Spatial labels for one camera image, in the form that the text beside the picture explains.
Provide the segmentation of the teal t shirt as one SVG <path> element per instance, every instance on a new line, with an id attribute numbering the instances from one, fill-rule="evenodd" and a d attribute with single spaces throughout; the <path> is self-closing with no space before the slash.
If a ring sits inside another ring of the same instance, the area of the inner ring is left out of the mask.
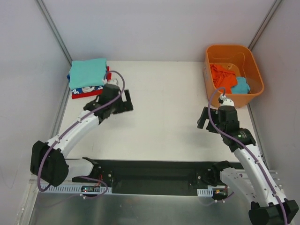
<path id="1" fill-rule="evenodd" d="M 69 71 L 71 90 L 91 86 L 103 86 L 106 74 L 106 59 L 72 61 Z"/>

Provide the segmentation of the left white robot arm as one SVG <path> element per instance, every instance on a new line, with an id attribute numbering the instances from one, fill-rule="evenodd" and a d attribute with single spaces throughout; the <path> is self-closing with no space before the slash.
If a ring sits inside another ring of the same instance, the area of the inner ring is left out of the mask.
<path id="1" fill-rule="evenodd" d="M 83 176 L 88 182 L 95 182 L 100 174 L 99 164 L 88 157 L 66 159 L 71 150 L 105 119 L 112 114 L 133 110 L 129 90 L 115 84 L 106 84 L 94 100 L 88 102 L 80 115 L 65 131 L 46 142 L 37 141 L 32 147 L 30 171 L 57 187 L 67 179 Z"/>

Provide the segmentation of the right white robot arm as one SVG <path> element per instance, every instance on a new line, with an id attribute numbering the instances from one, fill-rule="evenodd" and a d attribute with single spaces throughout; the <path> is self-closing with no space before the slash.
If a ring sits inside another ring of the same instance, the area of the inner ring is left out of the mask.
<path id="1" fill-rule="evenodd" d="M 299 211 L 298 204 L 287 199 L 275 183 L 251 132 L 240 127 L 234 102 L 226 97 L 219 101 L 218 109 L 203 108 L 197 127 L 203 129 L 205 121 L 209 121 L 206 129 L 221 135 L 223 143 L 245 170 L 249 182 L 228 161 L 213 164 L 201 175 L 201 181 L 210 186 L 225 184 L 244 199 L 250 205 L 248 216 L 253 225 L 290 224 Z"/>

